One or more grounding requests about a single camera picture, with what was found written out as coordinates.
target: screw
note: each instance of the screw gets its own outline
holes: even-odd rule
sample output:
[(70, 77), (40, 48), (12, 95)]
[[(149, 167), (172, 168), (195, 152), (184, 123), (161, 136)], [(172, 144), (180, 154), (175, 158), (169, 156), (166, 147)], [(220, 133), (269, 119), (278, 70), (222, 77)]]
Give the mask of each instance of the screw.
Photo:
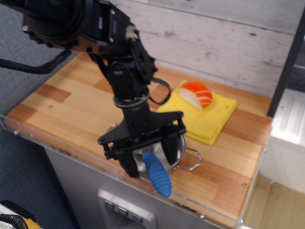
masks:
[(27, 25), (23, 25), (22, 26), (22, 31), (26, 32), (27, 30), (29, 30), (29, 27)]
[(198, 217), (198, 219), (204, 220), (204, 215), (200, 215), (200, 216)]
[(248, 187), (249, 187), (249, 184), (246, 183), (246, 182), (244, 182), (244, 183), (242, 184), (242, 186), (243, 186), (244, 188), (248, 188)]

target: white wood panel wall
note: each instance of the white wood panel wall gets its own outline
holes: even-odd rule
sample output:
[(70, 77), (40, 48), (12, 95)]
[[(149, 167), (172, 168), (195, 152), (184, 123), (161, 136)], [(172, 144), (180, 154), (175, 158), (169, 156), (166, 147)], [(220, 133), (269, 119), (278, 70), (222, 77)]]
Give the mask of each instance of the white wood panel wall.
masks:
[[(150, 1), (111, 0), (140, 30), (142, 42), (157, 58), (157, 65), (273, 96), (293, 34), (155, 6)], [(227, 11), (236, 8), (234, 4)]]
[(304, 0), (146, 0), (203, 16), (295, 34)]

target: pot handle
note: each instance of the pot handle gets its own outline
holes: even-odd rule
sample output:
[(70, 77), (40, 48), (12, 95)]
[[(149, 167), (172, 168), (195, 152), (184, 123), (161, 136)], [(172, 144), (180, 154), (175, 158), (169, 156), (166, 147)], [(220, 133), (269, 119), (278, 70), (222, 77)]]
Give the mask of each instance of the pot handle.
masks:
[(200, 152), (198, 150), (195, 150), (195, 149), (192, 149), (192, 148), (188, 148), (188, 147), (186, 149), (196, 152), (197, 155), (198, 155), (198, 158), (199, 158), (199, 162), (196, 165), (194, 165), (194, 166), (192, 166), (190, 168), (189, 167), (180, 166), (180, 165), (176, 165), (176, 167), (177, 168), (182, 168), (182, 169), (187, 170), (187, 171), (192, 171), (194, 168), (196, 168), (196, 167), (198, 167), (198, 166), (200, 166), (202, 164), (202, 158), (201, 158)]

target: black cable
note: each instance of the black cable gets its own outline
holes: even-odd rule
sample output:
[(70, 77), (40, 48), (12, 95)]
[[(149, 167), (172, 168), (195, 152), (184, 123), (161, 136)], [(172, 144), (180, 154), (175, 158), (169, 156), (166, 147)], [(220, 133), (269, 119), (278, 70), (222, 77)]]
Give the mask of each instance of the black cable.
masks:
[(47, 62), (41, 66), (28, 66), (22, 63), (17, 63), (13, 61), (8, 61), (4, 59), (0, 59), (0, 67), (2, 68), (7, 68), (11, 70), (16, 70), (20, 72), (25, 72), (25, 73), (31, 73), (31, 74), (48, 74), (52, 72), (57, 65), (62, 63), (64, 60), (66, 60), (69, 56), (71, 55), (71, 50), (66, 49), (59, 55), (57, 55), (52, 61)]
[(161, 101), (161, 102), (155, 101), (155, 100), (154, 100), (153, 98), (151, 98), (150, 96), (149, 96), (149, 99), (150, 99), (151, 101), (153, 101), (155, 104), (158, 104), (158, 105), (163, 105), (163, 104), (165, 104), (165, 103), (169, 100), (169, 98), (171, 97), (171, 87), (170, 87), (170, 85), (169, 85), (166, 81), (161, 80), (161, 79), (158, 79), (158, 78), (155, 78), (155, 77), (152, 78), (152, 82), (158, 83), (158, 84), (160, 84), (160, 85), (162, 85), (162, 86), (165, 86), (165, 87), (168, 89), (169, 92), (168, 92), (166, 98), (165, 98), (163, 101)]

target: metal pot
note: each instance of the metal pot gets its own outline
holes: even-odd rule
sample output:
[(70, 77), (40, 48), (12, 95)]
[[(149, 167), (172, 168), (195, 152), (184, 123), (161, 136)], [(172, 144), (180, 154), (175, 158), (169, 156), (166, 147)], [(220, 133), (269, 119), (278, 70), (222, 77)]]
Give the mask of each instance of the metal pot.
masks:
[[(185, 153), (186, 150), (194, 151), (198, 155), (199, 162), (192, 167), (183, 167), (183, 166), (178, 165), (179, 162), (181, 161), (181, 159), (183, 158), (184, 153)], [(134, 150), (132, 152), (133, 158), (134, 158), (134, 160), (137, 164), (137, 167), (138, 167), (140, 178), (143, 179), (143, 180), (149, 180), (149, 176), (148, 176), (148, 173), (147, 173), (147, 170), (146, 170), (146, 166), (145, 166), (144, 162), (142, 161), (142, 155), (147, 153), (147, 152), (154, 153), (169, 174), (171, 172), (173, 172), (176, 168), (181, 168), (181, 169), (191, 171), (194, 168), (200, 166), (201, 163), (202, 163), (202, 158), (201, 158), (200, 152), (195, 150), (195, 149), (187, 148), (186, 147), (185, 136), (182, 135), (179, 142), (178, 142), (177, 160), (172, 165), (170, 165), (168, 163), (160, 142), (155, 143), (155, 144), (150, 145), (150, 146), (147, 146), (147, 147), (144, 147), (144, 148), (141, 148), (141, 149), (138, 149), (138, 150)]]

